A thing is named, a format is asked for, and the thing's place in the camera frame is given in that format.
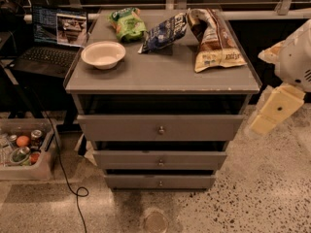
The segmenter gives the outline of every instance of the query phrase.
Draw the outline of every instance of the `white bowl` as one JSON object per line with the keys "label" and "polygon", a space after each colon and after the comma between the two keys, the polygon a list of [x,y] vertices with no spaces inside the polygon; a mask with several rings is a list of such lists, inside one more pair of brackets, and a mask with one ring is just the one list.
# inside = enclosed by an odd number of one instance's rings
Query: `white bowl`
{"label": "white bowl", "polygon": [[81,53],[82,60],[98,69],[110,69],[125,56],[125,48],[115,42],[97,42],[86,46]]}

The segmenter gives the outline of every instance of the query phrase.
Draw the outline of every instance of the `speckled floor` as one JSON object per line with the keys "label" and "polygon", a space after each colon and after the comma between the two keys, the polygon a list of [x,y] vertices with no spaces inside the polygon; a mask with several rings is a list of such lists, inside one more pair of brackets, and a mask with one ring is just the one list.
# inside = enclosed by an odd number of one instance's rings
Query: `speckled floor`
{"label": "speckled floor", "polygon": [[[246,110],[248,116],[254,107]],[[248,118],[204,192],[118,191],[74,151],[79,133],[62,133],[62,163],[79,198],[87,232],[311,232],[311,105],[269,135],[251,137]],[[48,182],[0,182],[0,232],[84,232],[59,160]]]}

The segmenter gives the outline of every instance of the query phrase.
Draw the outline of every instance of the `plastic container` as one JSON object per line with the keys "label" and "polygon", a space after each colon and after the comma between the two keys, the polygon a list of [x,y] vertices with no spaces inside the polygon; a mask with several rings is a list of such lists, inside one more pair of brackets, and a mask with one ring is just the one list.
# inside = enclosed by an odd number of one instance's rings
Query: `plastic container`
{"label": "plastic container", "polygon": [[1,132],[6,132],[9,135],[28,135],[30,137],[31,132],[36,129],[41,130],[44,134],[44,141],[40,146],[41,154],[37,162],[31,166],[0,166],[0,180],[50,180],[58,147],[61,148],[55,120],[50,123],[48,119],[44,118],[0,119],[0,128]]}

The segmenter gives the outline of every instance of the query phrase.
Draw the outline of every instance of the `white robot part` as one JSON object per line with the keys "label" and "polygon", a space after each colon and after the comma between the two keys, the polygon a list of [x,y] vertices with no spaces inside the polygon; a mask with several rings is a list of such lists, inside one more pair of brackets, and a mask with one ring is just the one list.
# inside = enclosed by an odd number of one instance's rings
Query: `white robot part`
{"label": "white robot part", "polygon": [[311,91],[311,19],[282,42],[275,75],[284,83]]}
{"label": "white robot part", "polygon": [[250,129],[259,135],[270,132],[304,104],[311,91],[311,19],[286,40],[259,53],[259,58],[275,65],[282,84],[262,93]]}

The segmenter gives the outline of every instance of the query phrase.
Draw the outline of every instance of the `food package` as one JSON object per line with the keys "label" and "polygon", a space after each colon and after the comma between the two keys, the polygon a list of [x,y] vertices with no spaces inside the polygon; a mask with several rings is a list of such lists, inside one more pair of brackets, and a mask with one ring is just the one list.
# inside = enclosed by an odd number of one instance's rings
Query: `food package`
{"label": "food package", "polygon": [[246,64],[232,35],[214,10],[192,9],[187,18],[192,33],[199,41],[194,67],[196,73],[211,67],[227,68]]}
{"label": "food package", "polygon": [[125,8],[115,11],[108,16],[108,20],[116,29],[117,39],[123,42],[141,40],[147,31],[145,22],[139,18],[138,8]]}
{"label": "food package", "polygon": [[186,30],[186,14],[177,14],[148,31],[146,40],[138,52],[148,53],[149,51],[163,49],[184,37]]}

